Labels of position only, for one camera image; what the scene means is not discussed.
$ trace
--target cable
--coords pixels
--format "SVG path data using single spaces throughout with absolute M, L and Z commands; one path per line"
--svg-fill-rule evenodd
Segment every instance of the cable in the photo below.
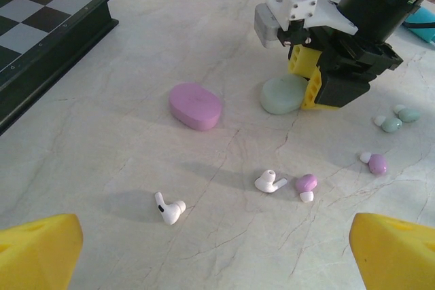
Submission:
M 407 23 L 403 22 L 403 26 L 408 29 L 435 29 L 435 22 L 432 23 Z

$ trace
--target white earbud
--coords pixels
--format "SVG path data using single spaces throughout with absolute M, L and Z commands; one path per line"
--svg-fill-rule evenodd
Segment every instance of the white earbud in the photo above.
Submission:
M 155 197 L 157 208 L 160 211 L 164 222 L 169 225 L 173 225 L 175 222 L 177 222 L 179 216 L 186 210 L 186 204 L 181 200 L 178 200 L 170 205 L 166 205 L 164 203 L 162 193 L 156 193 Z
M 256 179 L 255 185 L 256 187 L 265 193 L 273 193 L 277 191 L 279 188 L 285 186 L 288 182 L 287 179 L 282 178 L 274 183 L 276 178 L 275 171 L 266 170 L 263 172 L 260 178 Z

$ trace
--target white marble table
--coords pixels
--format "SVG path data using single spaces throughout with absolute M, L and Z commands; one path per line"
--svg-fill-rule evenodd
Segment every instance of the white marble table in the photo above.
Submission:
M 435 226 L 435 52 L 399 29 L 403 57 L 337 112 L 268 115 L 284 49 L 254 32 L 264 0 L 111 0 L 120 25 L 0 138 L 0 227 L 75 213 L 84 248 L 70 289 L 363 289 L 349 249 L 354 215 Z M 175 121 L 168 91 L 197 81 L 222 97 L 218 126 Z M 370 121 L 404 103 L 422 119 L 396 134 Z M 360 151 L 385 153 L 376 178 Z M 319 177 L 262 194 L 267 168 Z M 188 206 L 162 222 L 154 192 Z

